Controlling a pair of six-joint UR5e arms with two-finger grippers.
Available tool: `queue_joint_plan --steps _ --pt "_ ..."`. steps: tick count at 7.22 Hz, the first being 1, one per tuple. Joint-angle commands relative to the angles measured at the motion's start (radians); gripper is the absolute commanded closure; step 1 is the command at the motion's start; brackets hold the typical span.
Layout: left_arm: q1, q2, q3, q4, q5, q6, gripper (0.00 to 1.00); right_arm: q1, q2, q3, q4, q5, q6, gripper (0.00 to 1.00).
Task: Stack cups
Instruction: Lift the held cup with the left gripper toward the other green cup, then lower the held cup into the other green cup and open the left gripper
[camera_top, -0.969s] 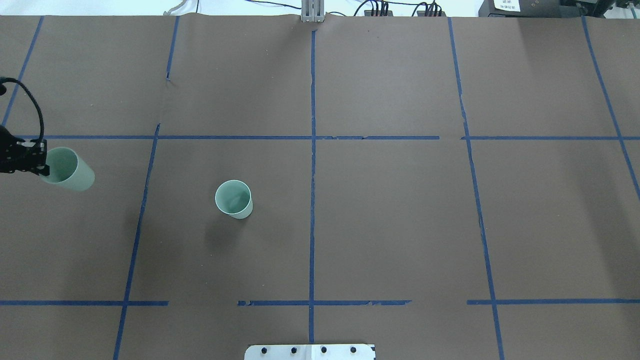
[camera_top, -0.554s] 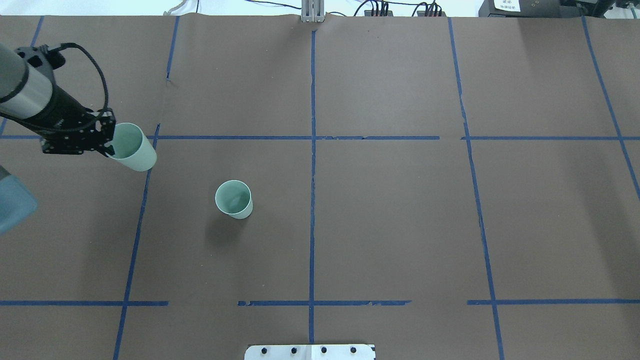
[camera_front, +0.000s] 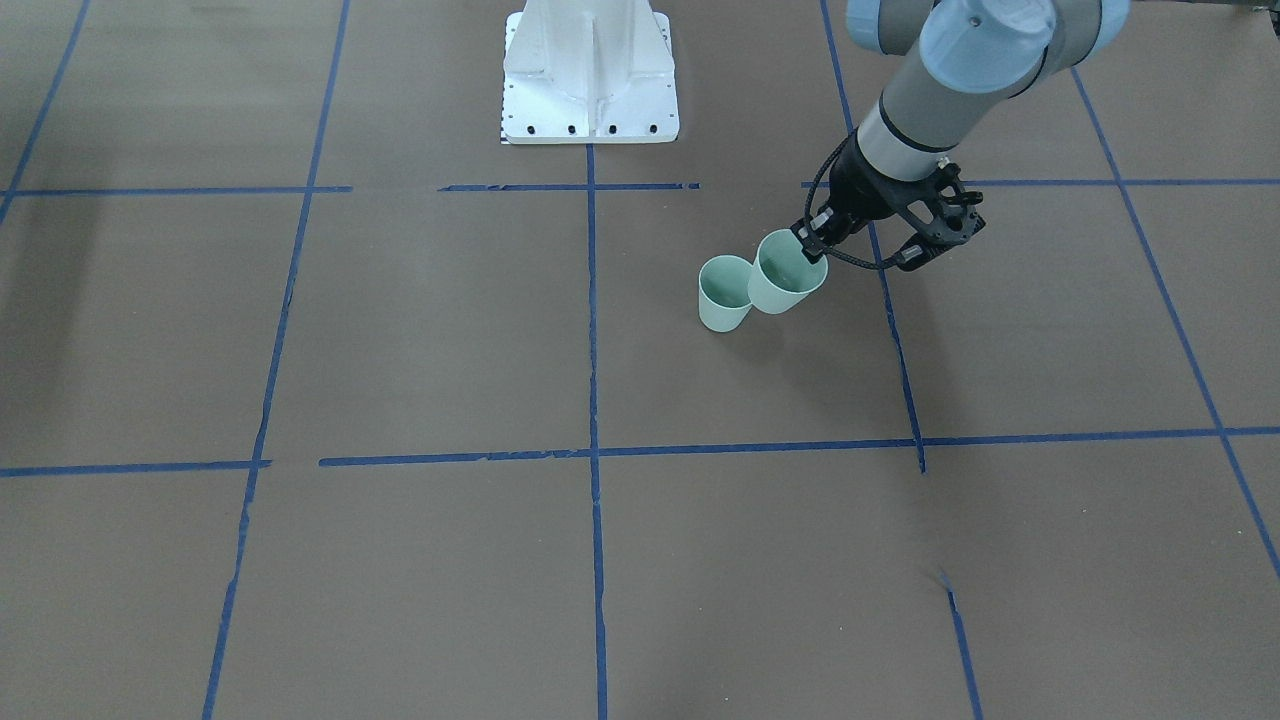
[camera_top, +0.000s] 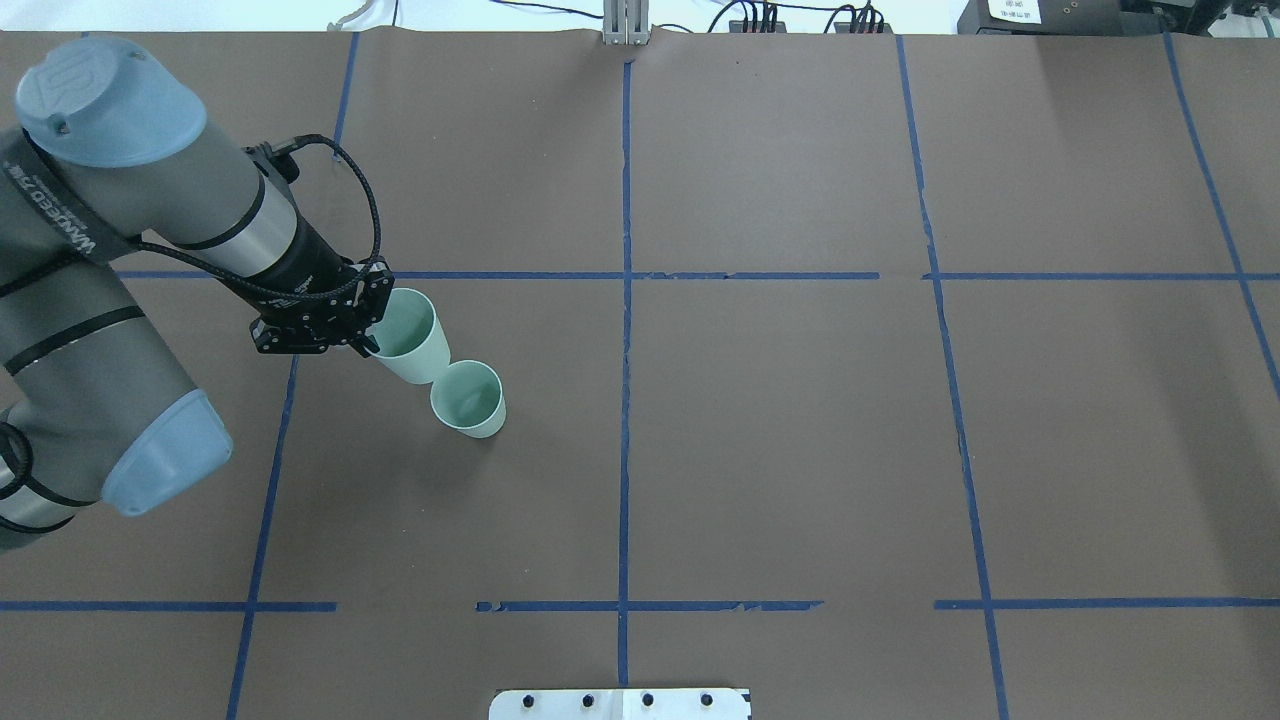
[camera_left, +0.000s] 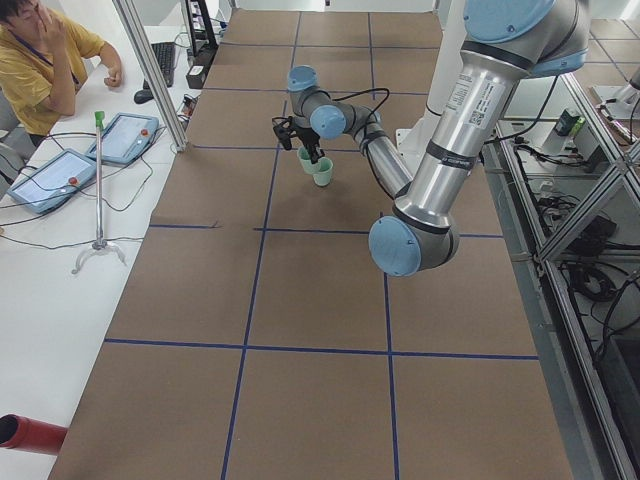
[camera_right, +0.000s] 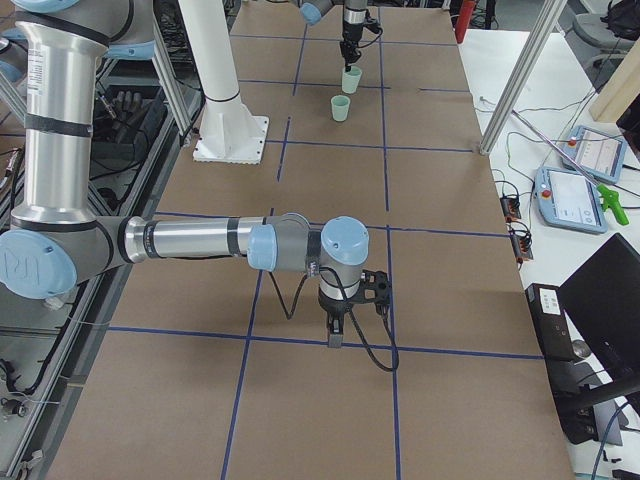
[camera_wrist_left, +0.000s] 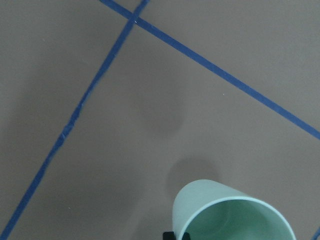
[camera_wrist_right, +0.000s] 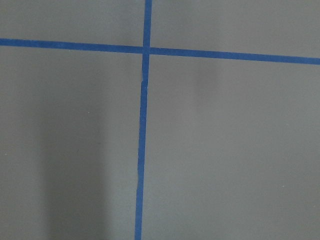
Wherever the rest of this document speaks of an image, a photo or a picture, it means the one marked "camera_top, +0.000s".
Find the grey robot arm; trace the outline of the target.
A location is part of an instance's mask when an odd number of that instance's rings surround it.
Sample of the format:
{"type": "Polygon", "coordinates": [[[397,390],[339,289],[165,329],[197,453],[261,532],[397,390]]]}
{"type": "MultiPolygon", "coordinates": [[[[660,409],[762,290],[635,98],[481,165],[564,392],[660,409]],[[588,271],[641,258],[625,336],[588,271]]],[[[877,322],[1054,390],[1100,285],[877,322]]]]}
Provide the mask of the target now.
{"type": "Polygon", "coordinates": [[[20,78],[3,131],[3,551],[105,502],[138,516],[221,468],[233,439],[113,263],[154,252],[257,314],[261,354],[378,351],[394,277],[339,255],[291,191],[301,135],[241,147],[146,47],[90,36],[20,78]]]}

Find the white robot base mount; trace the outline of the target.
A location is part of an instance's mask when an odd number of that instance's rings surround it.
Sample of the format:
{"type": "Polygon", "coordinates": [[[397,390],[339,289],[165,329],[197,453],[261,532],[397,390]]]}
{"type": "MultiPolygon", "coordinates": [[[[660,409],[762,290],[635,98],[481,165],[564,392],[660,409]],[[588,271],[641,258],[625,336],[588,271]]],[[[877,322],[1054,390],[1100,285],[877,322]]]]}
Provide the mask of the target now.
{"type": "Polygon", "coordinates": [[[751,719],[750,691],[712,688],[512,689],[489,719],[751,719]]]}

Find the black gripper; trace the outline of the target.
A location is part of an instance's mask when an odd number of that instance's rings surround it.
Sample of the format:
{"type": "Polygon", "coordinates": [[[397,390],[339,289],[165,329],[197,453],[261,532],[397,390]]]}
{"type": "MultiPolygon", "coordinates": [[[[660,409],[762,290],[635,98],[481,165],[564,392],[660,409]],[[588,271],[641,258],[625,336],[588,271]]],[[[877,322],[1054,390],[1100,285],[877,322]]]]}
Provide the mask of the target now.
{"type": "Polygon", "coordinates": [[[338,346],[362,357],[379,352],[369,332],[385,316],[396,286],[385,260],[352,261],[311,225],[300,225],[282,259],[250,279],[287,295],[250,300],[259,311],[250,325],[259,352],[323,354],[338,346]]]}

